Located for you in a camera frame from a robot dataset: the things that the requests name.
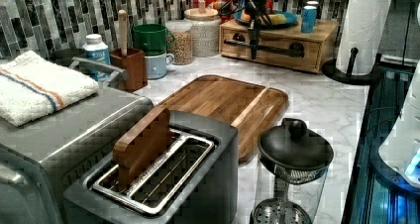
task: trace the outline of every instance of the toaster slot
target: toaster slot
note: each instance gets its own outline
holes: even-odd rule
[[[134,191],[132,198],[148,207],[158,207],[169,193],[176,191],[182,185],[186,175],[191,175],[196,170],[195,164],[207,147],[206,143],[187,139],[154,175]]]
[[[95,181],[93,190],[141,213],[162,213],[215,149],[212,141],[173,132],[175,142],[129,188],[118,190],[118,165],[114,165]]]

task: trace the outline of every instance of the green mug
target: green mug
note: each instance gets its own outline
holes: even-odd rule
[[[175,40],[173,33],[161,24],[138,25],[133,31],[135,48],[145,52],[145,56],[165,54],[166,48]]]

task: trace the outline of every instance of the cabinet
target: cabinet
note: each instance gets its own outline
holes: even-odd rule
[[[233,39],[249,42],[247,27],[230,20],[220,26],[219,51],[222,56],[319,73],[322,65],[333,57],[337,28],[338,23],[335,21],[317,20],[314,32],[303,34],[300,32],[298,19],[295,25],[289,28],[261,30],[259,45],[279,49],[281,52],[258,51],[257,57],[252,59],[251,49],[227,43]],[[294,45],[303,47],[301,56],[289,56],[284,53]]]

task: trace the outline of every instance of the striped towel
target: striped towel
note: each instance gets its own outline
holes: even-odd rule
[[[98,92],[98,83],[32,51],[0,65],[0,116],[15,126],[52,114]]]

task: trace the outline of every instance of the paper towel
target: paper towel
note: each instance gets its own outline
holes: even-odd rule
[[[351,49],[359,50],[352,75],[371,72],[391,0],[349,0],[336,67],[346,73]]]

